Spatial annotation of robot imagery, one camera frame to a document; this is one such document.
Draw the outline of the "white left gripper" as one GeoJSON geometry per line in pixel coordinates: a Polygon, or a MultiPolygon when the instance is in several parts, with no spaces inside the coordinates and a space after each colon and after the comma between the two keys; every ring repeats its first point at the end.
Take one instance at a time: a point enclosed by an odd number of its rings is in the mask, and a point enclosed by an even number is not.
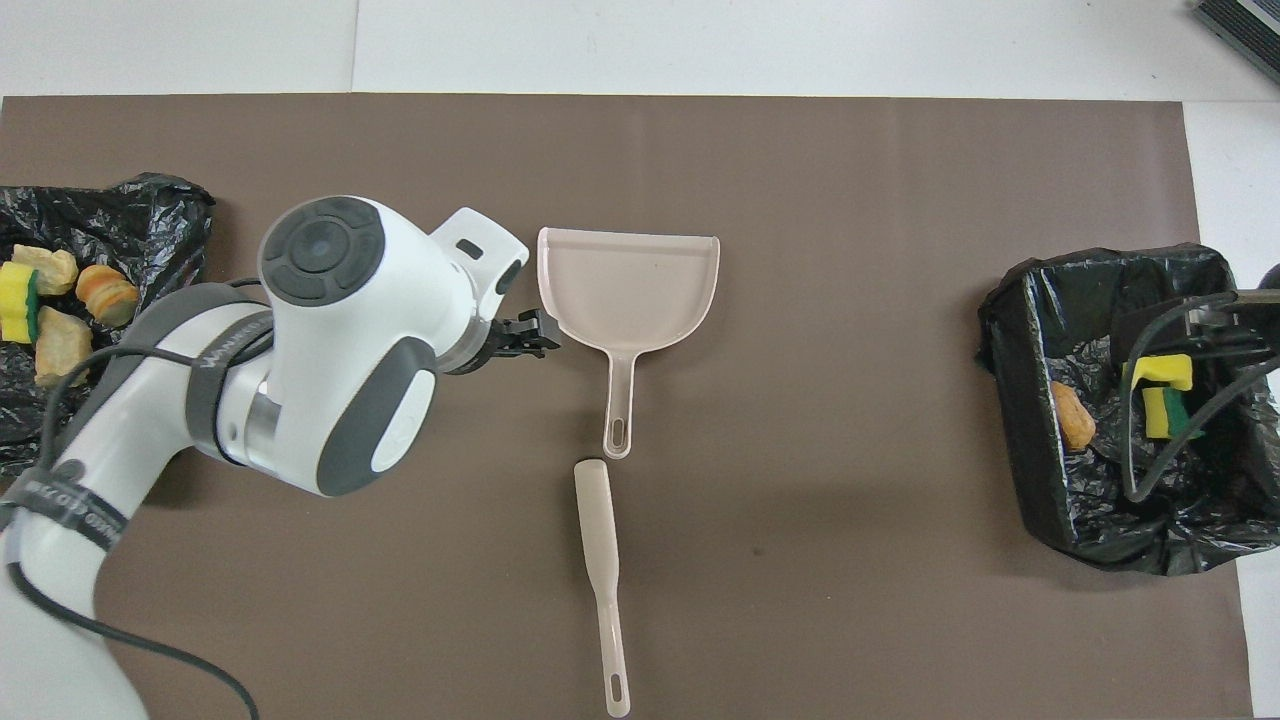
{"type": "MultiPolygon", "coordinates": [[[[461,208],[428,237],[467,275],[477,316],[497,318],[516,277],[529,263],[529,247],[489,217],[461,208]]],[[[500,336],[490,359],[544,359],[562,347],[558,320],[544,309],[520,313],[512,334],[500,336]]]]}

